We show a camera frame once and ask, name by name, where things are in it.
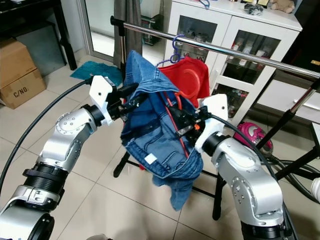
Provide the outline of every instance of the teal rug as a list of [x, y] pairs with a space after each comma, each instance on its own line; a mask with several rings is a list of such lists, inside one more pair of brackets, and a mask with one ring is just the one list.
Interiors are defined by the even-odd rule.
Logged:
[[81, 67], [78, 67], [70, 77], [86, 80], [94, 75], [108, 77], [117, 87], [122, 83], [121, 72], [117, 67], [94, 61], [85, 62]]

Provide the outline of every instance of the gray curtain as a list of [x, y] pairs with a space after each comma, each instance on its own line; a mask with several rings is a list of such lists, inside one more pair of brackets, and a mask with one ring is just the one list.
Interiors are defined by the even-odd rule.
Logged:
[[[141, 26], [140, 0], [114, 0], [114, 17], [127, 23]], [[137, 31], [125, 30], [126, 55], [131, 50], [142, 54], [142, 34]], [[118, 27], [114, 27], [113, 64], [120, 68], [121, 51]]]

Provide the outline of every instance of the chrome pole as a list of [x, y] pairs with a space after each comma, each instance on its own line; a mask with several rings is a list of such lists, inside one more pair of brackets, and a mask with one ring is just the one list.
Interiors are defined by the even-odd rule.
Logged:
[[[126, 29], [130, 29], [133, 31], [137, 31], [140, 33], [144, 33], [144, 34], [150, 34], [152, 36], [155, 37], [159, 37], [162, 39], [167, 39], [167, 40], [173, 40], [176, 36], [170, 33], [165, 33], [162, 31], [157, 31], [154, 29], [149, 29], [149, 28], [145, 28], [145, 27], [141, 27], [141, 26], [137, 26], [131, 23], [127, 23], [124, 22], [123, 26]], [[271, 60], [268, 58], [264, 58], [264, 57], [259, 57], [259, 56], [255, 56], [255, 55], [251, 55], [251, 54], [246, 54], [243, 53], [241, 51], [235, 51], [229, 48], [225, 48], [225, 47], [221, 47], [221, 46], [216, 46], [216, 45], [212, 45], [212, 44], [207, 44], [204, 42], [199, 42], [199, 41], [194, 41], [192, 39], [186, 38], [186, 37], [177, 37], [176, 38], [177, 41], [182, 42], [184, 44], [188, 44], [191, 46], [196, 46], [198, 48], [202, 48], [202, 49], [206, 49], [209, 51], [213, 51], [219, 54], [225, 54], [225, 55], [229, 55], [229, 56], [233, 56], [236, 58], [240, 58], [240, 59], [245, 59], [245, 60], [249, 60], [252, 62], [256, 62], [256, 63], [260, 63], [266, 66], [270, 66], [270, 67], [274, 67], [280, 70], [284, 70], [290, 73], [294, 73], [294, 74], [298, 74], [304, 77], [309, 77], [309, 78], [313, 78], [313, 79], [319, 79], [320, 78], [320, 72], [316, 72], [316, 71], [311, 71], [308, 69], [304, 69], [298, 66], [292, 66], [286, 63], [282, 63], [279, 61], [275, 61], [275, 60]]]

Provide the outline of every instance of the clothes hanger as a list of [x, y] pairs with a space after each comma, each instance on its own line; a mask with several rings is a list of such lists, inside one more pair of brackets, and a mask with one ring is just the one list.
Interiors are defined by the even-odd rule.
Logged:
[[174, 49], [174, 52], [173, 54], [170, 56], [169, 59], [167, 60], [163, 60], [161, 62], [159, 62], [155, 67], [157, 68], [160, 64], [164, 64], [166, 62], [171, 62], [172, 64], [176, 64], [177, 62], [179, 62], [181, 59], [184, 59], [184, 57], [181, 57], [180, 53], [178, 53], [179, 49], [176, 47], [176, 41], [177, 41], [177, 38], [180, 38], [180, 37], [184, 37], [185, 35], [184, 34], [178, 34], [177, 36], [174, 37], [174, 39], [172, 40], [172, 47]]

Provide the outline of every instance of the red garment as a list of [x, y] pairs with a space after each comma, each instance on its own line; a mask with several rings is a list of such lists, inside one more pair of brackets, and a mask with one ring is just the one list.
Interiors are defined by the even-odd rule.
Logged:
[[200, 80], [200, 89], [199, 92], [192, 98], [190, 102], [197, 108], [198, 100], [210, 96], [209, 88], [209, 71], [206, 64], [198, 59], [191, 58], [186, 56], [184, 59], [179, 62], [165, 67], [159, 67], [159, 70], [170, 79], [170, 81], [183, 93], [189, 95], [194, 92], [195, 81], [193, 78], [183, 74], [184, 70], [190, 69], [194, 71]]

